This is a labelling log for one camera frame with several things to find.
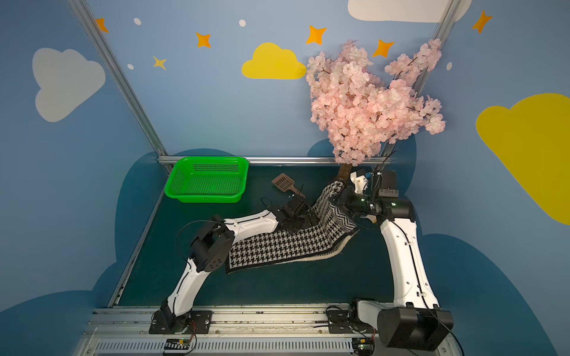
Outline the black white knitted scarf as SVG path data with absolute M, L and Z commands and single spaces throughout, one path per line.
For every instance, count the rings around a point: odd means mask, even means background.
M 325 186 L 310 209 L 313 225 L 307 228 L 295 232 L 276 228 L 235 243 L 229 252 L 226 272 L 336 256 L 359 232 L 351 217 L 334 203 L 346 188 L 347 184 L 340 180 Z

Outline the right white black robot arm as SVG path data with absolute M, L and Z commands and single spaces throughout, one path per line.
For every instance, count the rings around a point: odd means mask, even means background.
M 338 204 L 349 216 L 376 222 L 390 259 L 393 302 L 357 301 L 359 324 L 375 331 L 387 348 L 442 353 L 445 339 L 453 334 L 454 319 L 441 308 L 427 278 L 414 207 L 399 196 L 396 173 L 353 172 Z

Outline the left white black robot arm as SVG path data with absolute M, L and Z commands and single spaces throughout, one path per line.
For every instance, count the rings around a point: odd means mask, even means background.
M 316 212 L 300 196 L 280 208 L 265 209 L 246 217 L 224 219 L 215 215 L 206 220 L 191 242 L 191 254 L 178 284 L 153 314 L 149 332 L 175 334 L 191 328 L 191 310 L 201 287 L 211 272 L 225 264 L 237 243 L 262 234 L 293 234 L 318 222 Z

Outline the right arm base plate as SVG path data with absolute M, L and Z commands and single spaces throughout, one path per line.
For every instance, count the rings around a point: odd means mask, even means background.
M 359 320 L 350 310 L 339 306 L 329 306 L 325 309 L 327 327 L 331 334 L 364 334 L 372 335 L 375 329 Z

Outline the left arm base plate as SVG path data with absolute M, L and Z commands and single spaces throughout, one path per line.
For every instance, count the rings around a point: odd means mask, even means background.
M 151 335 L 205 335 L 209 333 L 213 312 L 190 311 L 180 317 L 173 317 L 158 310 L 151 318 L 148 333 Z

